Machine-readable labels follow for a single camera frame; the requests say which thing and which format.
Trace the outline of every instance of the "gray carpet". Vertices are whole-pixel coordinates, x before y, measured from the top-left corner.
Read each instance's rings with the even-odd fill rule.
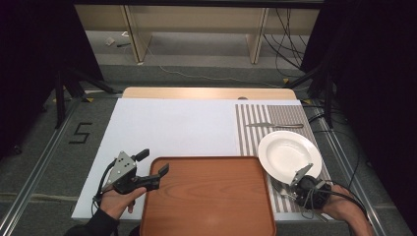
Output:
[[[106,82],[115,89],[124,89],[129,86],[153,87],[232,87],[232,88],[270,88],[283,86],[282,78],[275,69],[231,69],[231,68],[185,68],[164,67],[169,71],[180,71],[188,76],[204,75],[211,79],[184,77],[162,71],[159,67],[139,66],[101,66]],[[282,70],[284,74],[299,76],[300,72]],[[213,79],[234,78],[235,80],[216,81]],[[298,98],[305,98],[307,84],[297,88]],[[94,89],[83,83],[86,89]],[[92,102],[81,102],[75,113],[71,116],[62,140],[53,154],[35,192],[37,194],[56,195],[62,197],[77,197],[84,186],[89,169],[104,135],[110,115],[116,102],[116,97],[100,93],[92,94]],[[48,109],[41,113],[22,143],[23,153],[4,158],[0,163],[0,186],[2,193],[19,193],[25,184],[37,159],[41,156],[44,147],[54,132],[56,122],[56,109],[51,99],[47,101]],[[307,117],[313,117],[321,108],[306,107]],[[402,221],[398,211],[391,203],[384,187],[379,182],[372,168],[366,165],[366,156],[354,140],[354,134],[349,129],[348,121],[342,114],[333,113],[334,129],[337,138],[343,144],[343,149],[352,165],[359,158],[359,168],[355,178],[358,178],[366,189],[368,198],[376,207],[387,235],[411,235]],[[81,132],[89,133],[84,144],[70,144],[81,141],[83,137],[74,136],[80,123],[90,123],[81,128]],[[326,133],[319,125],[319,120],[311,123],[312,130],[320,151],[328,167],[332,180],[347,184],[339,163],[326,139]],[[2,196],[0,213],[3,215],[13,199]],[[80,223],[71,219],[74,201],[46,201],[32,199],[26,207],[13,235],[62,235],[69,227]],[[134,223],[122,222],[120,235],[127,235]],[[349,235],[345,223],[322,222],[279,222],[278,235]]]

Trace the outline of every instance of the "floor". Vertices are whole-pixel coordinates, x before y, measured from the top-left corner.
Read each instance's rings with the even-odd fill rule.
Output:
[[[87,35],[106,81],[120,89],[140,83],[140,81],[135,81],[135,75],[131,75],[129,79],[128,76],[126,78],[124,76],[128,72],[134,74],[136,70],[141,70],[143,75],[149,75],[152,80],[156,80],[154,85],[169,86],[179,85],[178,83],[184,85],[189,80],[206,80],[211,83],[210,85],[220,83],[219,80],[225,80],[227,81],[225,86],[228,87],[276,88],[283,85],[284,79],[292,81],[302,75],[293,65],[282,58],[277,58],[276,53],[271,50],[266,41],[263,43],[259,63],[251,64],[245,36],[239,34],[156,33],[152,37],[145,62],[139,64],[134,60],[131,47],[127,44],[129,38],[126,33],[87,31]],[[114,42],[106,45],[110,37]],[[282,35],[275,35],[275,41],[267,35],[267,39],[276,49],[281,38]],[[295,46],[297,51],[303,52],[308,36],[294,36],[292,41],[291,45],[286,39],[283,45],[288,48]],[[283,48],[279,51],[294,65],[300,62],[298,55],[292,51]],[[114,72],[114,68],[120,68],[120,66],[123,72]],[[196,68],[196,70],[187,70],[189,74],[185,74],[181,72],[183,67]],[[239,74],[242,71],[256,72]],[[167,82],[158,84],[156,73],[169,78],[171,84]],[[272,79],[262,79],[262,77],[271,76]],[[308,83],[294,89],[299,99],[307,98],[307,87]],[[96,88],[86,85],[86,90],[94,92]],[[47,109],[51,111],[54,110],[53,98],[51,94],[51,98],[45,103]],[[55,123],[55,114],[45,112],[33,123],[23,140],[24,152],[21,155],[11,154],[8,158],[1,160],[0,213],[6,217],[11,207],[16,207],[20,212],[15,215],[17,220],[16,224],[12,225],[12,235],[62,235],[66,228],[78,223],[70,218],[77,200],[77,193],[83,187],[85,179],[78,176],[87,176],[89,173],[90,164],[100,145],[100,139],[116,99],[116,96],[104,95],[94,101],[96,106],[68,101],[67,112],[70,120],[64,124],[64,127],[71,132],[62,131],[62,134],[51,125]],[[305,107],[308,118],[313,118],[322,112],[314,106],[321,105],[320,101],[313,102],[313,106]],[[348,181],[356,163],[359,163],[352,188],[359,193],[364,204],[369,206],[369,214],[374,220],[377,235],[412,235],[379,182],[378,176],[372,171],[372,167],[367,165],[366,155],[355,142],[348,121],[340,112],[333,113],[332,118],[333,132],[328,131],[327,123],[321,118],[311,122],[312,129],[316,131],[315,138],[320,150],[324,154],[325,161],[328,161],[330,176]],[[72,131],[86,120],[94,124],[89,138],[92,139],[90,145],[78,146],[78,148],[68,146],[67,143],[74,138]],[[44,159],[42,162],[44,166],[39,165],[42,159]],[[38,176],[32,175],[36,167],[39,168]],[[31,177],[36,179],[34,183],[28,181]],[[27,199],[26,202],[22,201],[26,207],[18,208],[14,204],[21,197],[19,193],[22,189],[32,189],[33,194],[31,199]],[[129,223],[121,225],[121,235],[125,235],[131,226],[132,224]],[[288,222],[278,227],[278,235],[349,235],[346,227],[340,227],[336,223]]]

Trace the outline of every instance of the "human hand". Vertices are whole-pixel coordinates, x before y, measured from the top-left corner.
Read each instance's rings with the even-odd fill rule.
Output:
[[[331,190],[353,198],[349,191],[339,185],[331,186]],[[322,212],[334,219],[346,221],[355,235],[374,235],[372,226],[362,209],[343,197],[330,195],[328,202],[322,208]]]
[[[110,215],[112,218],[118,220],[122,216],[126,207],[128,212],[133,212],[133,205],[135,199],[147,192],[145,187],[135,189],[129,194],[120,195],[114,190],[105,192],[101,198],[100,208]]]

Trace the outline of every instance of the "wooden tray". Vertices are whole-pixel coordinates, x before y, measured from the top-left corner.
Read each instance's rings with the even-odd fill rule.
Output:
[[[271,236],[266,174],[257,157],[160,157],[169,172],[147,193],[141,236]]]

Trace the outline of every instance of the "gray striped cloth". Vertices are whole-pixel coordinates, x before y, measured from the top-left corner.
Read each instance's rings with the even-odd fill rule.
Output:
[[[236,104],[236,122],[237,122],[237,138],[241,155],[258,156],[257,149],[261,139],[267,134],[286,130],[298,133],[309,139],[316,147],[317,143],[313,136],[306,114],[301,105],[260,105],[260,104]],[[302,123],[302,129],[289,128],[262,128],[248,127],[248,124],[259,122],[271,122],[274,124],[295,124]],[[322,173],[319,178],[330,179],[325,163],[322,162]],[[298,205],[287,197],[279,194],[279,190],[284,188],[290,193],[289,186],[283,184],[268,175],[268,182],[273,185],[273,205],[275,212],[302,212]]]

